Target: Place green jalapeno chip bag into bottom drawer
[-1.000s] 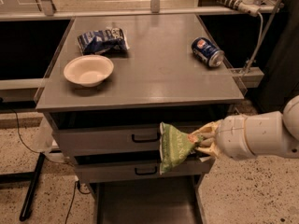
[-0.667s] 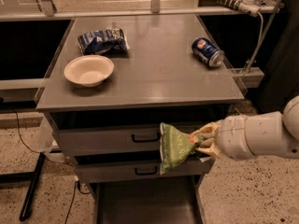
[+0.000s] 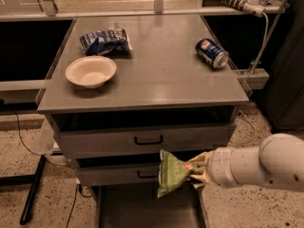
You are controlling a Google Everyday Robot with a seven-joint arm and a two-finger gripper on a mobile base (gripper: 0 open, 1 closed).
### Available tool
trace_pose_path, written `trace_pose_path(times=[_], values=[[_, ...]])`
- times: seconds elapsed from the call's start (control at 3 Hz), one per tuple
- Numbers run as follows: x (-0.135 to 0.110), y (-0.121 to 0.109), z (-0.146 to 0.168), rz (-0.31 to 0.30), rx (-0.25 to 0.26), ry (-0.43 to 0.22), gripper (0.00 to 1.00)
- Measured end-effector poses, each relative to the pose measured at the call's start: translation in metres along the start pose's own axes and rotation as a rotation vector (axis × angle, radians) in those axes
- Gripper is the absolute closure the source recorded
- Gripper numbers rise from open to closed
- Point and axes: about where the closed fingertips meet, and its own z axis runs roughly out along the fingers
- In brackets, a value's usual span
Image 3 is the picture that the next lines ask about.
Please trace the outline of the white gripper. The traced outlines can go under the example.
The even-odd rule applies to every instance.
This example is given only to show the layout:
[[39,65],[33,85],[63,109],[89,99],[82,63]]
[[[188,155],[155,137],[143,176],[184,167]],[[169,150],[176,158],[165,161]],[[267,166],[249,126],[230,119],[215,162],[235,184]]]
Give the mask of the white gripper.
[[233,175],[230,168],[232,150],[227,147],[220,147],[211,152],[202,152],[189,162],[196,163],[199,167],[190,175],[191,178],[204,184],[211,180],[218,186],[230,188],[233,186]]

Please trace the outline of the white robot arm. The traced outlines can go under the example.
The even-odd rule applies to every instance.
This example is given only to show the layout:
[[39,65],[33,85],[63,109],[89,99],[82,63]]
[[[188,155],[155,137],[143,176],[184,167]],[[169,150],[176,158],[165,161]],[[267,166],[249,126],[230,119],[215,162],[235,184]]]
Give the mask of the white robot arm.
[[293,135],[274,134],[260,146],[219,147],[190,162],[201,167],[193,178],[205,184],[304,191],[304,141]]

